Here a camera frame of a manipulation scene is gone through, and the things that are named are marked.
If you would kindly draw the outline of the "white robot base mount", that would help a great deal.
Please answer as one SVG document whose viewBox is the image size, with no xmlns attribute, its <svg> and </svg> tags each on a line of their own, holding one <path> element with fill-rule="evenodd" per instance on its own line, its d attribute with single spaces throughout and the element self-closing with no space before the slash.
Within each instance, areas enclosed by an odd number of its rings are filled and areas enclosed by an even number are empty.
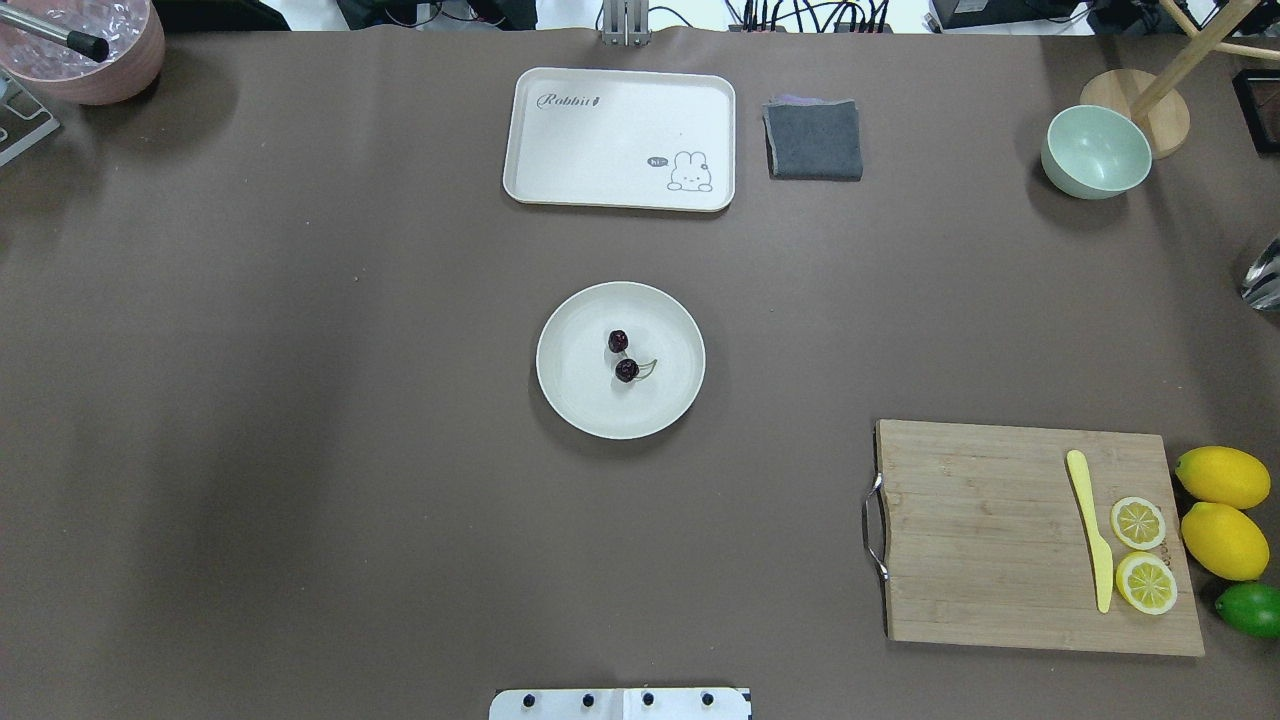
<svg viewBox="0 0 1280 720">
<path fill-rule="evenodd" d="M 489 719 L 751 719 L 749 691 L 732 687 L 508 689 Z"/>
</svg>

